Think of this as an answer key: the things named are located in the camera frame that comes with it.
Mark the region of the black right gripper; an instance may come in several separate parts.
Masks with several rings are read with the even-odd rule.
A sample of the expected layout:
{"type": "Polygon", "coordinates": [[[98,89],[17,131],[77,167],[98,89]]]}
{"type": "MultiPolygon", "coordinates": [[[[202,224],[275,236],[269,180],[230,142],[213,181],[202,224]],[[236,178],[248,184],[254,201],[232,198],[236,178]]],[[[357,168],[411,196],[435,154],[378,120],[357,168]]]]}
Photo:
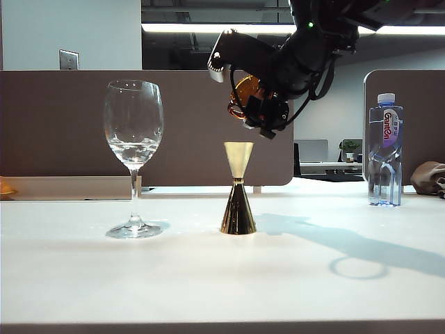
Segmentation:
{"type": "MultiPolygon", "coordinates": [[[[335,44],[320,37],[290,37],[273,53],[264,84],[282,100],[294,100],[309,89],[311,81],[324,71],[333,55],[335,44]]],[[[245,126],[260,127],[260,135],[270,140],[275,130],[286,127],[289,115],[287,102],[272,98],[261,100],[250,95],[244,108],[245,126]]]]}

